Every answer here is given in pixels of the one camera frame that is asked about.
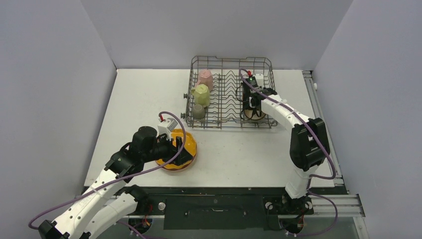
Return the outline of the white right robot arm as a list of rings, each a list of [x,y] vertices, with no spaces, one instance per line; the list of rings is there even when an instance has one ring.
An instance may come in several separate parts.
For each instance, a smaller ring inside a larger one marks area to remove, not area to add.
[[[329,158],[330,149],[325,123],[321,118],[308,117],[282,99],[271,88],[257,87],[251,78],[242,81],[244,99],[253,110],[269,115],[291,131],[289,154],[294,165],[286,184],[287,195],[281,198],[281,207],[288,213],[301,205],[316,177],[316,170]]]

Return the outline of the pink mug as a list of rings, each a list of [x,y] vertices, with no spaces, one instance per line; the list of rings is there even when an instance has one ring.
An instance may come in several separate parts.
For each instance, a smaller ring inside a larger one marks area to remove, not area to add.
[[[213,90],[213,75],[210,70],[202,69],[199,71],[196,86],[201,84],[206,85],[210,92]]]

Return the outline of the small grey-green cup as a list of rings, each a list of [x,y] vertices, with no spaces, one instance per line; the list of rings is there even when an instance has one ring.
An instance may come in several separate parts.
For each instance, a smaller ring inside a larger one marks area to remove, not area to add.
[[[192,107],[192,117],[196,120],[201,120],[205,117],[206,111],[205,107],[199,104],[196,104]]]

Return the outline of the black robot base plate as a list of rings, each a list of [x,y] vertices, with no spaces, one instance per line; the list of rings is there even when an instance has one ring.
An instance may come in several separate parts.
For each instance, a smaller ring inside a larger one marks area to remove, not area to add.
[[[310,197],[290,199],[283,187],[145,187],[146,199],[125,217],[145,232],[163,219],[165,230],[277,230],[301,227],[314,209]]]

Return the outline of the pale yellow mug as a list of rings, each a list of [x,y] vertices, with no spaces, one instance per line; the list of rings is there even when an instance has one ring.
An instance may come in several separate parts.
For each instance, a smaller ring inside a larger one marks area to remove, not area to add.
[[[210,105],[210,90],[207,85],[199,84],[191,89],[195,105],[201,105],[204,108]]]

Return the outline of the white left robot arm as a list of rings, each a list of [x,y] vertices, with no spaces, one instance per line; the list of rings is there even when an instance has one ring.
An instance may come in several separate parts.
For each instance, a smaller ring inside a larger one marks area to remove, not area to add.
[[[194,137],[183,129],[142,126],[132,141],[114,153],[90,188],[54,220],[38,226],[43,239],[94,239],[122,217],[152,211],[148,194],[140,186],[126,188],[132,175],[148,162],[166,170],[188,167],[197,154]]]

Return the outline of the grey wire dish rack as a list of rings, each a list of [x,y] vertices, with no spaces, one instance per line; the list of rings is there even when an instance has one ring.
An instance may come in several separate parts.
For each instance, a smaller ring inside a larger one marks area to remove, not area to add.
[[[188,91],[184,94],[186,108],[181,117],[189,127],[198,128],[272,128],[277,122],[270,116],[252,117],[244,109],[243,87],[239,69],[263,75],[262,87],[275,88],[272,62],[266,57],[220,58],[197,55],[191,59]],[[195,105],[192,91],[199,80],[200,70],[211,71],[213,90],[210,105],[205,108],[205,116],[195,119],[192,115]]]

